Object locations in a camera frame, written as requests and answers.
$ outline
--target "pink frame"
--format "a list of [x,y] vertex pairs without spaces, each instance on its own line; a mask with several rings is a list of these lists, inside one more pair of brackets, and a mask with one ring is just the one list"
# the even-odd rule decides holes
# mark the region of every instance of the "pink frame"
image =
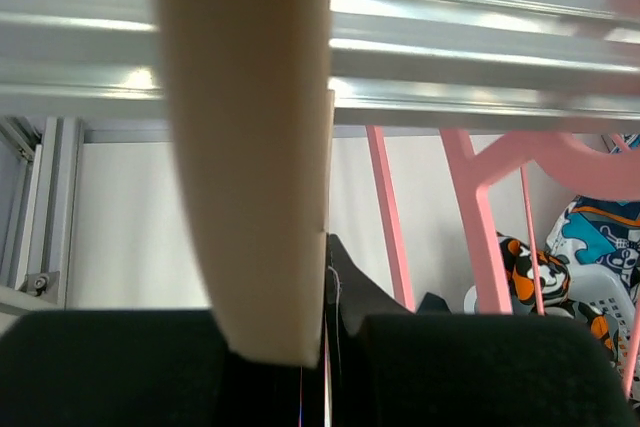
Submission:
[[[441,130],[440,136],[467,238],[478,293],[478,307],[483,313],[512,313],[507,279],[489,205],[488,192],[491,185],[514,170],[522,169],[532,249],[535,249],[535,239],[524,170],[524,166],[530,161],[535,161],[556,182],[577,194],[604,200],[640,199],[640,169],[637,168],[640,165],[640,150],[630,151],[615,134],[612,137],[621,147],[621,152],[617,155],[595,151],[567,133],[509,132],[478,154],[473,150],[469,133],[464,130]],[[367,138],[394,294],[396,300],[414,310],[409,267],[382,129],[367,127]],[[539,295],[539,275],[535,277],[536,293]],[[640,344],[640,303],[638,307],[629,346],[630,359],[637,358]],[[627,395],[634,367],[635,363],[629,362],[625,370],[623,387]]]

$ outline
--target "black fabric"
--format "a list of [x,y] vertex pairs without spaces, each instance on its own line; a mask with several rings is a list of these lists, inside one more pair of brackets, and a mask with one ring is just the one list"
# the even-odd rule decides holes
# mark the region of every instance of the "black fabric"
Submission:
[[231,354],[209,311],[40,312],[0,339],[2,427],[293,427],[299,398],[299,368]]
[[327,301],[335,303],[339,295],[340,315],[350,334],[358,332],[367,315],[411,313],[358,269],[337,235],[330,235],[328,243],[334,275],[327,274]]
[[302,369],[301,424],[325,427],[325,329],[320,338],[320,358],[315,369]]
[[637,426],[601,346],[570,319],[377,315],[358,337],[368,425]]
[[[333,425],[637,425],[602,347],[579,323],[407,315],[337,236],[329,248]],[[424,310],[435,306],[429,297]]]
[[423,315],[433,314],[436,312],[450,314],[451,310],[449,309],[446,300],[436,294],[427,292],[422,298],[422,302],[420,302],[418,310],[416,310],[416,314]]
[[411,313],[362,273],[337,235],[327,242],[326,324],[331,369],[332,425],[359,424],[372,409],[357,404],[354,388],[368,375],[355,336],[367,315]]

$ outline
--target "white plastic item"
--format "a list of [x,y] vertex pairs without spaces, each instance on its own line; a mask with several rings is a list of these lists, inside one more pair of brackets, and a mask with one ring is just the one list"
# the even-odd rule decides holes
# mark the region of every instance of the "white plastic item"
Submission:
[[[571,266],[571,284],[569,285],[569,299],[577,300],[592,307],[596,307],[602,313],[614,317],[618,321],[618,352],[619,359],[616,365],[617,371],[622,374],[626,365],[626,354],[629,350],[629,339],[635,307],[620,279],[611,270],[598,264]],[[464,298],[464,311],[467,314],[476,314],[477,293],[472,286]],[[640,368],[636,362],[636,374],[631,388],[632,397],[640,398]]]

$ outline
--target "silver metal frame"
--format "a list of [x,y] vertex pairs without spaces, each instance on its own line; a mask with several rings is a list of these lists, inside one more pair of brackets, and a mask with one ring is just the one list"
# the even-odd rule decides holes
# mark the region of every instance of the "silver metal frame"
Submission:
[[0,264],[0,285],[9,288],[15,288],[17,283],[18,264],[25,233],[25,218],[32,173],[33,163],[26,160],[22,161],[16,181],[2,264]]
[[36,185],[27,273],[60,272],[60,307],[66,305],[73,206],[83,139],[80,120],[47,119]]
[[[332,0],[332,10],[337,124],[640,129],[635,0]],[[153,0],[0,0],[0,38],[12,39],[0,43],[0,114],[166,118]]]

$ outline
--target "cartoon character print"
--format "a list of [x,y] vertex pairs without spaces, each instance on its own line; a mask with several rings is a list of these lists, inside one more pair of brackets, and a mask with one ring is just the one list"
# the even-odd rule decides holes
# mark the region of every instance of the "cartoon character print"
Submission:
[[[512,237],[500,235],[499,241],[513,301],[531,308],[535,304],[531,251],[526,244]],[[542,251],[537,252],[537,259],[544,304],[553,305],[566,300],[570,281],[567,266]]]
[[618,274],[627,290],[631,289],[638,283],[638,279],[635,278],[637,275],[634,275],[637,274],[636,267],[640,257],[638,242],[616,237],[607,225],[603,225],[600,232],[616,250],[599,257],[596,263]]
[[545,249],[544,249],[545,251],[551,252],[554,255],[556,255],[557,252],[563,252],[563,253],[571,252],[570,249],[565,249],[563,248],[564,245],[560,245],[560,244],[565,244],[568,241],[568,239],[563,235],[563,228],[565,225],[570,223],[569,215],[573,211],[573,208],[576,206],[577,202],[578,202],[577,198],[573,199],[569,203],[569,205],[567,205],[564,211],[562,211],[562,215],[558,217],[558,220],[556,220],[555,225],[553,226],[553,228],[551,229],[551,232],[549,232],[549,235],[547,236],[547,241],[545,243]]

